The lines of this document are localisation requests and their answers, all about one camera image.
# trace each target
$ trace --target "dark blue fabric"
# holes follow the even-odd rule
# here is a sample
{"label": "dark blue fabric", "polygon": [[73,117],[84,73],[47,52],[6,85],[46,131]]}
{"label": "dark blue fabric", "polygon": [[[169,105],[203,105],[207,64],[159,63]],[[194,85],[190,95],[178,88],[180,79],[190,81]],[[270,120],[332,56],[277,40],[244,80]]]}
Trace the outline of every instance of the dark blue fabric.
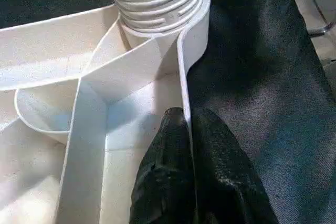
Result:
{"label": "dark blue fabric", "polygon": [[197,223],[279,224],[257,172],[227,125],[208,109],[193,110],[192,124]]}
{"label": "dark blue fabric", "polygon": [[336,109],[294,0],[212,0],[187,76],[192,108],[230,128],[280,223],[336,222]]}

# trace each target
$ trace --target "plastic compartment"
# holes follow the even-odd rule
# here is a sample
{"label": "plastic compartment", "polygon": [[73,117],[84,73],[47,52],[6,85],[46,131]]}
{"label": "plastic compartment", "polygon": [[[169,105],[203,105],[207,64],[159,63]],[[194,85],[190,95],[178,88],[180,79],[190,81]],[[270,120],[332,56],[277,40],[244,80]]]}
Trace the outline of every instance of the plastic compartment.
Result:
{"label": "plastic compartment", "polygon": [[0,29],[0,90],[78,77],[118,15],[108,6]]}
{"label": "plastic compartment", "polygon": [[20,119],[0,130],[0,143],[0,223],[52,223],[65,146]]}
{"label": "plastic compartment", "polygon": [[18,89],[15,108],[21,120],[35,131],[66,144],[70,131],[78,79]]}
{"label": "plastic compartment", "polygon": [[[208,11],[205,0],[181,33],[179,54],[175,31],[81,78],[55,223],[128,223],[135,175],[164,111],[183,106],[190,115],[186,73],[205,50]],[[127,34],[130,45],[135,35]]]}

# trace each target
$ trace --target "white plastic divider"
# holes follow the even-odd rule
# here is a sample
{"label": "white plastic divider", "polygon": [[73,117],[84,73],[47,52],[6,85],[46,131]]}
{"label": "white plastic divider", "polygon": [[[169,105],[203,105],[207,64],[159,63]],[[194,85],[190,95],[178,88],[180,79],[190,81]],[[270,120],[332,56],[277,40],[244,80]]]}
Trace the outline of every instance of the white plastic divider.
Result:
{"label": "white plastic divider", "polygon": [[[205,1],[204,9],[209,10],[210,0]],[[202,12],[202,16],[197,16],[180,33],[177,41],[178,68],[180,70],[180,80],[183,99],[183,112],[191,129],[191,111],[187,86],[187,74],[190,67],[196,63],[203,55],[208,41],[209,12]]]}
{"label": "white plastic divider", "polygon": [[35,131],[66,144],[78,79],[18,89],[15,108],[20,119]]}
{"label": "white plastic divider", "polygon": [[0,130],[0,143],[0,222],[52,223],[65,146],[20,119]]}
{"label": "white plastic divider", "polygon": [[324,66],[325,75],[327,76],[331,91],[336,99],[336,62]]}
{"label": "white plastic divider", "polygon": [[[209,2],[203,1],[188,28],[190,32],[184,35],[187,46],[180,45],[184,73],[190,67],[187,64],[193,64],[206,47]],[[128,222],[136,172],[164,111],[182,104],[184,110],[189,109],[181,96],[187,93],[187,87],[185,82],[181,90],[179,78],[185,79],[185,74],[179,75],[177,59],[180,32],[137,38],[136,32],[125,30],[133,49],[97,69],[89,69],[81,78],[56,224]]]}
{"label": "white plastic divider", "polygon": [[110,60],[119,57],[131,49],[120,24],[120,15],[98,43],[84,72],[98,69]]}
{"label": "white plastic divider", "polygon": [[0,91],[0,131],[18,118],[14,107],[15,90]]}
{"label": "white plastic divider", "polygon": [[0,90],[79,77],[118,16],[111,5],[0,29]]}

